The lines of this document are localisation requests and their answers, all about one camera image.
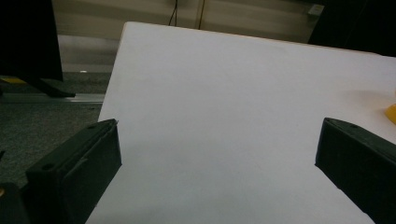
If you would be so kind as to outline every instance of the gray carpet floor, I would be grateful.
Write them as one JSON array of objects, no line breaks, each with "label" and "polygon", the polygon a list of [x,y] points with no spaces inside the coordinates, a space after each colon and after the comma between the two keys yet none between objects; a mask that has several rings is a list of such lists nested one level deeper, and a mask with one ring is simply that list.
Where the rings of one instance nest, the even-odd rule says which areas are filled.
[{"label": "gray carpet floor", "polygon": [[[110,74],[64,74],[64,83],[46,80],[63,91],[106,93]],[[38,92],[26,84],[0,83],[5,94]],[[102,105],[0,105],[0,182],[27,183],[24,172],[79,130],[98,120]]]}]

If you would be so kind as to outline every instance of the white table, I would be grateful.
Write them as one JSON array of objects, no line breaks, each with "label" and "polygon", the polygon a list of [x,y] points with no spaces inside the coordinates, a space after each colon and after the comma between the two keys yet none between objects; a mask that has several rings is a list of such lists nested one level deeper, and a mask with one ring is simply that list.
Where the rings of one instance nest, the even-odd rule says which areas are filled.
[{"label": "white table", "polygon": [[88,223],[373,223],[315,163],[325,117],[396,143],[396,59],[129,22],[100,120],[123,165]]}]

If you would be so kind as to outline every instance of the screw hole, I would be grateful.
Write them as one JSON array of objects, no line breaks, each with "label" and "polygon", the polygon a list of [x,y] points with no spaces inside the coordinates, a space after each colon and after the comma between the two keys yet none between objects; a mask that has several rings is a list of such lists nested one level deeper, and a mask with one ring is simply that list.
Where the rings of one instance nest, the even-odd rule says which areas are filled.
[{"label": "screw hole", "polygon": [[49,164],[47,164],[47,165],[44,165],[44,166],[42,167],[42,169],[43,169],[43,170],[50,170],[50,169],[52,169],[54,166],[55,166],[54,164],[49,163]]}]

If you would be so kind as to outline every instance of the black monitor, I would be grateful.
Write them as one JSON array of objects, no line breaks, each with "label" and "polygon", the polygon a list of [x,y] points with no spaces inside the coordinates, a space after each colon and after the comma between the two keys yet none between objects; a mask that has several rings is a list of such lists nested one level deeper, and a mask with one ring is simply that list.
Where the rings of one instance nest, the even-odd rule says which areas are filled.
[{"label": "black monitor", "polygon": [[40,79],[63,80],[50,0],[11,0],[0,4],[0,75],[19,77],[49,96],[74,96]]}]

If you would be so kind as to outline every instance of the white wall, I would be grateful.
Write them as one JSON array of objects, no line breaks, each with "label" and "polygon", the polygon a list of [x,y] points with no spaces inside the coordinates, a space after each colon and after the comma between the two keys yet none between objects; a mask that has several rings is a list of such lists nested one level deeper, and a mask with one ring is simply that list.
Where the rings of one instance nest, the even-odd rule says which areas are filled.
[{"label": "white wall", "polygon": [[[177,26],[306,43],[316,24],[298,0],[178,0]],[[168,24],[175,0],[53,0],[60,35],[120,39],[126,21]]]},{"label": "white wall", "polygon": [[58,35],[64,72],[111,73],[119,40]]}]

